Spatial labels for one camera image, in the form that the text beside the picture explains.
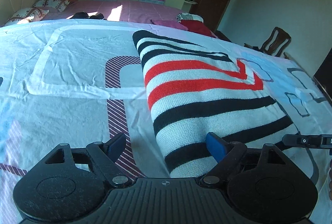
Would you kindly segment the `right hand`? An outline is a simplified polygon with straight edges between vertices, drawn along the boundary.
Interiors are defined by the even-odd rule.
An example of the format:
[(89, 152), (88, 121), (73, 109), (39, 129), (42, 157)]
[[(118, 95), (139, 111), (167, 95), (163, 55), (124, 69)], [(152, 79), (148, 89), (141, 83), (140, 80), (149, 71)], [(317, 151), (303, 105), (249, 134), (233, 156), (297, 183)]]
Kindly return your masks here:
[(329, 164), (329, 199), (332, 201), (332, 160)]

